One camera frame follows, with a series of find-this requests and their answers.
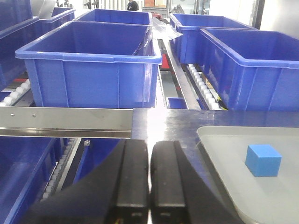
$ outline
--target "blue plastic bin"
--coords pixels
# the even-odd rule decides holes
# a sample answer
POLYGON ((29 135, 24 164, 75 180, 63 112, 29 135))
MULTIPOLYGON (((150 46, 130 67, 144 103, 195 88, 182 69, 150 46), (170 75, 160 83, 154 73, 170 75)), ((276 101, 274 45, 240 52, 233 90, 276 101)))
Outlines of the blue plastic bin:
POLYGON ((187 109, 183 98, 167 97, 166 103, 169 109, 187 109))
POLYGON ((55 166, 52 138, 0 137, 0 223, 17 223, 55 166))
POLYGON ((34 17, 0 31, 0 91, 25 72, 24 60, 16 59, 14 52, 38 37, 37 22, 34 17))
POLYGON ((147 12, 93 9, 75 20, 149 25, 151 14, 147 12))
POLYGON ((0 31, 31 18, 30 0, 0 1, 0 31))
POLYGON ((17 50, 17 58, 25 59, 36 105, 154 106, 162 57, 147 30, 128 24, 68 22, 17 50))
POLYGON ((74 183, 89 174, 112 152, 120 139, 90 139, 90 146, 85 146, 75 174, 74 183))
POLYGON ((40 19, 39 23, 42 34, 60 27, 62 24, 69 22, 75 18, 75 9, 66 7, 55 7, 50 19, 40 19))
POLYGON ((204 29, 206 77, 230 110, 299 111, 299 40, 279 32, 204 29))
POLYGON ((200 63, 205 43, 201 28, 255 29, 238 21, 211 15, 170 14, 171 25, 183 35, 171 40, 171 47, 181 63, 200 63))

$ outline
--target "stainless steel rail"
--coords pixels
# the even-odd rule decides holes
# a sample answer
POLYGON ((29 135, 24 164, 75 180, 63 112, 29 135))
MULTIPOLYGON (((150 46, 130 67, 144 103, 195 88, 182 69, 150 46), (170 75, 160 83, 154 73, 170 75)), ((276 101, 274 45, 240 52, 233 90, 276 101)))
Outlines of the stainless steel rail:
POLYGON ((132 109, 0 107, 0 136, 130 138, 132 109))
POLYGON ((175 85, 178 85, 180 88, 181 96, 184 98, 186 102, 187 109, 195 109, 200 110, 200 106, 196 100, 196 97, 190 88, 190 85, 188 83, 187 77, 181 67, 180 62, 176 57, 174 57, 171 47, 168 40, 163 40, 164 46, 166 48, 169 62, 171 64, 171 67, 174 72, 174 76, 177 82, 175 82, 175 85))

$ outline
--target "white tray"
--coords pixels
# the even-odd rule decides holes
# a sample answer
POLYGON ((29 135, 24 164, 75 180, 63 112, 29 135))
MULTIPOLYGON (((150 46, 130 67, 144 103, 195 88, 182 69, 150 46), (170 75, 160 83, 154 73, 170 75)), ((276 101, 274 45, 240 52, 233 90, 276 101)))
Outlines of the white tray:
POLYGON ((299 224, 299 128, 205 126, 197 134, 243 222, 299 224), (282 155, 277 177, 252 175, 250 144, 282 155))

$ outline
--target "foam cube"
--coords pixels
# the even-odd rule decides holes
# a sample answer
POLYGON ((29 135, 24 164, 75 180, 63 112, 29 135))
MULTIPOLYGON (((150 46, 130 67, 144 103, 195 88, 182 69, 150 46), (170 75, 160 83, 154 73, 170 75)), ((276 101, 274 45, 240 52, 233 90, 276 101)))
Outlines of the foam cube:
POLYGON ((248 145, 245 164, 254 176, 277 176, 281 158, 271 145, 248 145))

